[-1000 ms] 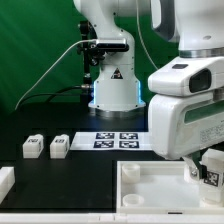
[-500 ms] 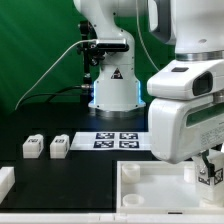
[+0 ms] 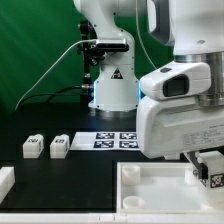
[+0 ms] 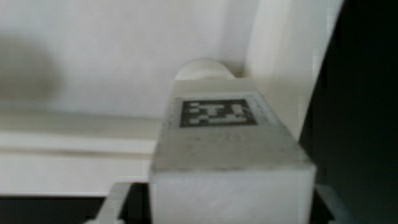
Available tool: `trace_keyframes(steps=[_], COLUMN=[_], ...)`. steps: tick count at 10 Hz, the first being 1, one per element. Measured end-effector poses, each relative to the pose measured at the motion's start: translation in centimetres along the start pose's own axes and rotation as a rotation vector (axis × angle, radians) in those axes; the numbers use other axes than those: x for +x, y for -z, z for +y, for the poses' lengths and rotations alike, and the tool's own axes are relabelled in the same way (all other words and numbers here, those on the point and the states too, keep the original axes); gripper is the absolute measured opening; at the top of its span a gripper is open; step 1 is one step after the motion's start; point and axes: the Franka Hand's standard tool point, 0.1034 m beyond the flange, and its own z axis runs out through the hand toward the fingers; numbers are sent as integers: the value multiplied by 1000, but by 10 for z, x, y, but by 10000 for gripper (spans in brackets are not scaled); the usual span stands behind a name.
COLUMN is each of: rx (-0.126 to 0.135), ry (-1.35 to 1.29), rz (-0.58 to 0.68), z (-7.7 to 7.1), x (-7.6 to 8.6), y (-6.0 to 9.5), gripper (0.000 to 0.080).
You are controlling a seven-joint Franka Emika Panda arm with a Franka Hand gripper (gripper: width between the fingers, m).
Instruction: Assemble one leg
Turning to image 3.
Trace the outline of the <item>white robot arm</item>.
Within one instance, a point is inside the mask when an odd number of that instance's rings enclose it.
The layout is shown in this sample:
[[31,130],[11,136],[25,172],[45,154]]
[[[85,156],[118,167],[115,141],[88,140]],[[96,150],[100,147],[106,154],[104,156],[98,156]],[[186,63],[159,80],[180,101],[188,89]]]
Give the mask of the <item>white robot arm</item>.
[[[224,145],[224,0],[73,0],[101,53],[92,111],[134,112],[149,158]],[[115,17],[141,13],[150,35],[173,48],[172,62],[136,78],[134,39]]]

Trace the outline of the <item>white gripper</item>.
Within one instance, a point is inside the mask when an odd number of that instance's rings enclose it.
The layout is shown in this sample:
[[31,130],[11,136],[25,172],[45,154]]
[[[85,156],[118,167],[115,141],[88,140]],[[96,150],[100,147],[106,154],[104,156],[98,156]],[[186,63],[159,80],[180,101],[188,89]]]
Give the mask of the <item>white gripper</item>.
[[195,97],[156,101],[144,97],[136,118],[138,146],[148,158],[175,153],[195,167],[199,180],[208,179],[208,167],[199,152],[224,145],[224,106],[199,107]]

